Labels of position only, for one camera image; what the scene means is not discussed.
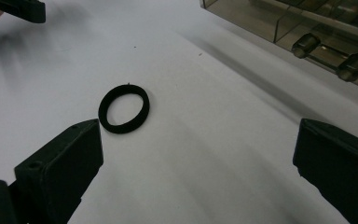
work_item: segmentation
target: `transparent plastic box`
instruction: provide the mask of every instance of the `transparent plastic box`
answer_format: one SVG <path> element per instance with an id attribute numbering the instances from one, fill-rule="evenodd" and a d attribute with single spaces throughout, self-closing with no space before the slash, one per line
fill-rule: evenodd
<path id="1" fill-rule="evenodd" d="M 358 0 L 200 0 L 201 6 L 358 85 Z"/>

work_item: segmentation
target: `white surface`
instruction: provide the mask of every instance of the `white surface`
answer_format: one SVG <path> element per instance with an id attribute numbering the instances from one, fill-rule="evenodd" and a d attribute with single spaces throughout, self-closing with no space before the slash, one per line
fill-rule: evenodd
<path id="1" fill-rule="evenodd" d="M 198 0 L 46 4 L 46 24 L 0 20 L 0 179 L 130 82 L 149 117 L 102 130 L 104 165 L 70 223 L 347 223 L 292 158 L 301 118 L 358 136 L 358 87 Z M 114 119 L 139 103 L 123 97 Z"/>

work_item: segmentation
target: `o-ring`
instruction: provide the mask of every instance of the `o-ring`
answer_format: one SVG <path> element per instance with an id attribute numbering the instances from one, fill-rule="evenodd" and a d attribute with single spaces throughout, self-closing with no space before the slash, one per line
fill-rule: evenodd
<path id="1" fill-rule="evenodd" d="M 107 110 L 109 106 L 115 101 L 118 97 L 126 94 L 137 94 L 142 97 L 144 101 L 144 105 L 142 106 L 139 114 L 133 118 L 132 120 L 120 124 L 120 125 L 112 125 L 107 121 Z M 149 114 L 150 103 L 149 98 L 147 97 L 147 93 L 144 89 L 131 85 L 122 85 L 115 87 L 110 92 L 108 92 L 103 100 L 101 101 L 100 108 L 98 110 L 98 117 L 100 119 L 103 127 L 110 133 L 129 133 L 139 128 L 146 120 L 147 115 Z"/>

